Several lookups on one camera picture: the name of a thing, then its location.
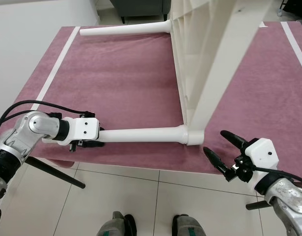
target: pink tablecloth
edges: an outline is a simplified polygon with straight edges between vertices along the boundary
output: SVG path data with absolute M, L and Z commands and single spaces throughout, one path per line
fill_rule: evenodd
M 279 168 L 302 176 L 302 67 L 280 23 L 258 33 L 209 122 L 204 145 L 228 165 L 239 151 L 219 132 L 272 139 Z M 289 26 L 302 50 L 302 27 Z M 36 99 L 73 27 L 63 27 L 19 94 Z M 96 113 L 105 129 L 170 127 L 183 123 L 169 34 L 74 39 L 44 101 Z M 58 111 L 40 106 L 39 110 Z M 77 117 L 64 112 L 64 116 Z M 176 171 L 218 173 L 200 146 L 109 143 L 79 148 L 39 143 L 32 155 Z

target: white plastic rod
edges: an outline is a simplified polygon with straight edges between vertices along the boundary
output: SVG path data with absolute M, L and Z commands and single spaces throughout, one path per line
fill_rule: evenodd
M 101 130 L 98 141 L 117 142 L 188 142 L 186 125 L 170 128 Z
M 164 22 L 155 22 L 128 26 L 113 26 L 101 27 L 93 29 L 81 29 L 80 35 L 94 36 L 94 35 L 111 35 L 111 34 L 142 34 L 142 33 L 170 33 L 170 20 Z

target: white floor tile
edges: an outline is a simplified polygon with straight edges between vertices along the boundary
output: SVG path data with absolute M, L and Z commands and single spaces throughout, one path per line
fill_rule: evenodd
M 112 5 L 110 0 L 97 0 L 96 5 Z
M 97 5 L 96 8 L 101 19 L 100 25 L 123 25 L 113 5 Z
M 164 16 L 135 16 L 135 17 L 127 17 L 126 21 L 128 21 L 128 25 L 137 25 L 144 23 L 153 23 L 153 22 L 161 22 L 164 21 Z
M 55 236 L 94 236 L 115 210 L 135 217 L 139 235 L 153 235 L 156 181 L 80 170 L 76 178 L 86 188 L 71 187 Z
M 17 195 L 18 187 L 27 172 L 29 165 L 24 163 L 13 176 L 13 178 L 8 183 L 7 193 L 2 199 L 0 199 L 0 210 L 6 212 L 12 202 L 13 198 Z
M 264 199 L 263 195 L 260 195 L 259 193 L 255 192 L 257 194 L 257 198 L 259 201 L 262 201 Z
M 58 168 L 74 176 L 76 170 Z M 7 211 L 0 236 L 52 236 L 71 184 L 29 166 Z
M 277 11 L 282 3 L 282 0 L 273 0 L 272 4 L 267 11 L 263 21 L 296 21 L 301 19 L 293 13 L 282 11 L 282 16 L 277 15 Z
M 256 197 L 199 189 L 176 184 L 159 184 L 155 236 L 171 236 L 171 221 L 177 214 L 194 217 L 208 236 L 261 236 L 259 211 L 245 204 Z
M 101 165 L 93 163 L 83 163 L 81 162 L 78 167 L 79 170 L 85 171 L 94 171 L 105 174 L 143 178 L 149 180 L 158 181 L 159 171 L 142 169 L 142 168 L 132 168 L 132 167 L 123 167 L 123 166 L 110 166 L 110 165 Z
M 45 158 L 37 158 L 36 157 L 36 159 L 38 159 L 38 160 L 40 160 L 40 161 L 42 161 L 42 162 L 44 162 L 44 163 L 46 163 L 47 165 L 50 165 L 50 166 L 52 166 L 52 167 L 60 167 L 59 165 L 57 165 L 56 163 L 54 163 L 54 162 L 52 162 L 52 161 L 49 161 L 49 160 L 47 160 L 47 159 L 45 159 Z M 72 167 L 70 167 L 70 169 L 77 169 L 78 168 L 78 162 L 75 162 L 74 164 L 73 164 L 73 166 Z
M 247 183 L 238 178 L 227 182 L 223 175 L 161 171 L 160 181 L 256 196 L 254 190 L 248 189 Z
M 263 236 L 286 236 L 286 229 L 273 207 L 260 209 Z

